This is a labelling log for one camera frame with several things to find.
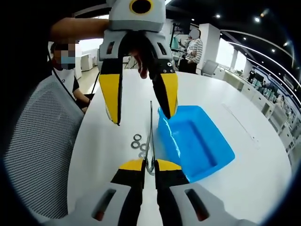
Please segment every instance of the black ceiling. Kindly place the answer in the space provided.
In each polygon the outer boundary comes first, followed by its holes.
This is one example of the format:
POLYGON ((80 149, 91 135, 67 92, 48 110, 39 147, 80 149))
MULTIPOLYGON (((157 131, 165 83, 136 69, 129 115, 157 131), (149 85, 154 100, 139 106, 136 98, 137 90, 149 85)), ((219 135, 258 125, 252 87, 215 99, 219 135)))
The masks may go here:
MULTIPOLYGON (((105 0, 86 0, 78 3, 74 6, 74 12, 96 5, 100 6, 101 9, 93 9, 79 15, 79 17, 95 17, 109 13, 110 9, 105 5, 105 0)), ((192 22, 194 24, 210 23, 221 30, 234 30, 259 36, 285 49, 291 55, 294 48, 295 61, 292 67, 292 58, 277 47, 251 36, 228 32, 240 44, 253 48, 280 63, 296 80, 300 81, 301 65, 299 64, 298 53, 301 49, 301 32, 297 28, 300 27, 298 9, 297 1, 293 0, 285 2, 271 0, 173 0, 166 7, 166 16, 171 19, 193 18, 195 19, 192 22), (268 13, 261 18, 260 23, 255 23, 254 17, 260 16, 264 11, 268 13), (221 18, 216 18, 216 14, 220 14, 221 18), (290 41, 290 45, 284 47, 283 44, 287 41, 290 41)), ((233 41, 226 34, 221 37, 227 41, 233 41)), ((237 46, 235 48, 245 53, 245 49, 237 46)), ((263 65, 280 78, 284 74, 288 75, 281 67, 267 58, 252 51, 249 53, 247 57, 260 64, 263 61, 263 65)), ((297 89, 295 94, 301 100, 301 88, 293 79, 291 82, 297 89)))

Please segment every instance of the white table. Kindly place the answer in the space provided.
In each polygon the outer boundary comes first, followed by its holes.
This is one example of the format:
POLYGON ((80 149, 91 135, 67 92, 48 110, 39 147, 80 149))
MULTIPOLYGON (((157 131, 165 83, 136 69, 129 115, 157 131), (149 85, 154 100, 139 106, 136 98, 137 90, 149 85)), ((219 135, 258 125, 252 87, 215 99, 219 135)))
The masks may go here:
MULTIPOLYGON (((226 82, 187 73, 178 73, 178 80, 179 105, 201 106, 236 155, 229 165, 198 183, 223 200, 226 211, 234 217, 261 222, 277 205, 291 178, 290 162, 279 136, 256 106, 226 82)), ((130 144, 136 133, 146 142, 150 100, 155 109, 156 131, 159 105, 152 82, 140 79, 136 70, 124 70, 119 127, 108 119, 101 89, 97 91, 73 149, 68 179, 69 212, 74 210, 78 198, 111 181, 121 164, 138 158, 140 151, 130 144)), ((164 159, 158 139, 155 142, 156 157, 164 159)), ((138 225, 160 225, 153 178, 145 179, 147 195, 143 195, 138 225)))

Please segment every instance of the blue plastic tray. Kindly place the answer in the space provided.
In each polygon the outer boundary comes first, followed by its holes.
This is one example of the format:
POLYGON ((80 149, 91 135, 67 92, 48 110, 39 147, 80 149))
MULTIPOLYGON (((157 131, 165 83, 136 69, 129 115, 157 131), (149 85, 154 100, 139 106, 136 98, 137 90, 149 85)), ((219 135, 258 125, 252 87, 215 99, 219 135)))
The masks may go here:
POLYGON ((193 183, 229 164, 235 155, 199 106, 178 106, 177 113, 167 120, 161 108, 158 131, 169 161, 182 167, 193 183))

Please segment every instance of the office window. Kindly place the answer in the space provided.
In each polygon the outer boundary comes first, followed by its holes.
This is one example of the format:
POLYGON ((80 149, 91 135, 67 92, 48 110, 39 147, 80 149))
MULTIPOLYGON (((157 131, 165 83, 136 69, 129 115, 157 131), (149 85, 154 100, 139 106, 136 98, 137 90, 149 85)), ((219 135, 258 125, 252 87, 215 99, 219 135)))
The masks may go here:
MULTIPOLYGON (((109 19, 109 15, 102 15, 95 17, 97 19, 109 19)), ((103 39, 88 39, 79 41, 80 48, 83 52, 92 49, 97 49, 103 43, 103 39)))
POLYGON ((233 53, 234 47, 228 42, 226 42, 224 39, 220 39, 220 44, 217 50, 216 62, 223 66, 231 67, 233 53))
POLYGON ((246 66, 246 57, 241 52, 238 52, 234 70, 244 71, 245 66, 246 66))

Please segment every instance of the white t-shirt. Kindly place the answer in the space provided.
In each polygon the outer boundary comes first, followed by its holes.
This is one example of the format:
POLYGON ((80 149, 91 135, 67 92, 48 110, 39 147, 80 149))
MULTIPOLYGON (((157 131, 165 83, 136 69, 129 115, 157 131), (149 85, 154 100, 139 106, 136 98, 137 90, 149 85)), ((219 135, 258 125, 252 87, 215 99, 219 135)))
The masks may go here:
POLYGON ((66 89, 69 91, 69 93, 73 96, 73 84, 74 84, 74 69, 71 70, 65 70, 59 71, 55 69, 55 72, 57 73, 58 77, 61 79, 62 83, 66 87, 66 89))

